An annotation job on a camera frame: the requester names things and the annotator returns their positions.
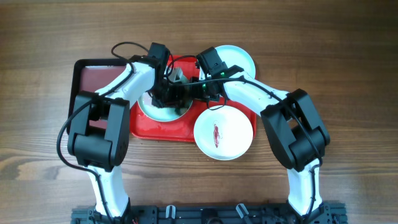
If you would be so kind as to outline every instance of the wood grain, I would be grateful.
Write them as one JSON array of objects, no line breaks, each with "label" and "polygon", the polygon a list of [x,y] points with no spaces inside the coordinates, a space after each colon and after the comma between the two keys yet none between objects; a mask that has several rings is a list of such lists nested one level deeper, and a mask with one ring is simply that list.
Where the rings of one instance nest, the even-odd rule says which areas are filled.
[{"label": "wood grain", "polygon": [[[398,222],[396,2],[16,2],[0,4],[0,223],[68,223],[72,208],[94,204],[87,175],[59,161],[55,141],[73,64],[109,58],[125,40],[180,55],[247,50],[260,81],[306,90],[320,112],[331,135],[323,199],[346,203],[350,223]],[[192,143],[132,137],[123,164],[132,204],[284,201],[286,170],[261,126],[248,152],[226,162]]]}]

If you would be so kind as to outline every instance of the wooden floor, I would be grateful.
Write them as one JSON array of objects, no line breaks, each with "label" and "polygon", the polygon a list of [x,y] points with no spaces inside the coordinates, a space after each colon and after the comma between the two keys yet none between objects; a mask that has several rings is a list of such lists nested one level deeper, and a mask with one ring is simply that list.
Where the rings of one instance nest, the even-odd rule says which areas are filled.
[{"label": "wooden floor", "polygon": [[[306,90],[321,114],[331,136],[323,199],[346,203],[350,223],[398,222],[396,2],[14,2],[0,4],[0,223],[68,223],[71,209],[95,203],[87,174],[63,165],[55,141],[73,64],[110,58],[126,40],[180,55],[224,44],[247,50],[260,81]],[[123,177],[132,204],[285,201],[286,170],[257,126],[233,161],[193,143],[131,137]]]}]

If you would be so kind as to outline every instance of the wooden surface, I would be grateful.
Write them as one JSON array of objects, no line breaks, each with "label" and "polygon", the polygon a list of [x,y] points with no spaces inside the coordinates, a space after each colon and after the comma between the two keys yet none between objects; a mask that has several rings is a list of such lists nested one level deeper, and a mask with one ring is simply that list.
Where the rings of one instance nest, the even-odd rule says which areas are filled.
[{"label": "wooden surface", "polygon": [[[72,208],[94,204],[88,176],[62,164],[55,141],[73,64],[109,58],[125,40],[180,55],[247,50],[260,81],[306,90],[321,114],[331,135],[323,199],[346,203],[350,223],[398,222],[396,2],[16,2],[0,4],[0,223],[68,223]],[[261,126],[248,152],[226,162],[193,143],[131,137],[123,177],[132,204],[283,202],[286,170]]]}]

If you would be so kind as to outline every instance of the red tray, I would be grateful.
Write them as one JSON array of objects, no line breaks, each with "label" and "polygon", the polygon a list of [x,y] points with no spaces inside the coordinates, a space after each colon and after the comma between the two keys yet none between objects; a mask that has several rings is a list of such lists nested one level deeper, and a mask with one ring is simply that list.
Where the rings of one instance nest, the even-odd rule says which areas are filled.
[{"label": "red tray", "polygon": [[[194,58],[184,58],[175,63],[180,67],[184,76],[188,79],[199,76],[199,69],[195,67]],[[209,106],[222,105],[224,99],[219,102],[210,102]],[[250,120],[253,127],[253,137],[256,135],[257,115],[240,103],[228,101],[228,106],[233,106],[242,111]],[[193,127],[199,115],[207,109],[205,102],[194,100],[191,108],[179,119],[171,122],[158,122],[148,118],[137,103],[130,111],[130,132],[137,138],[165,141],[195,142]]]}]

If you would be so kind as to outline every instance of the round plate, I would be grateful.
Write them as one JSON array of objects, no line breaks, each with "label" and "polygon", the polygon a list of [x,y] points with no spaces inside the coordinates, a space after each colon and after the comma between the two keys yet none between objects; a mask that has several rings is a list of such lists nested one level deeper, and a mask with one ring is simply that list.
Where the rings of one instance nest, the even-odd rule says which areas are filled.
[{"label": "round plate", "polygon": [[244,113],[232,106],[224,106],[215,111],[207,109],[199,115],[193,137],[203,153],[225,161],[238,158],[249,149],[253,128]]},{"label": "round plate", "polygon": [[178,113],[175,108],[157,108],[156,106],[153,106],[152,98],[148,93],[144,93],[138,98],[138,106],[142,112],[144,112],[148,118],[159,122],[175,121],[176,119],[181,118],[189,110],[191,105],[192,100],[187,102],[185,108],[180,108]]},{"label": "round plate", "polygon": [[[221,60],[225,62],[228,68],[232,67],[233,65],[237,65],[242,67],[244,71],[250,75],[250,77],[256,78],[256,66],[254,65],[253,59],[245,50],[233,45],[218,46],[216,47],[216,50]],[[200,79],[205,79],[205,74],[201,69]]]}]

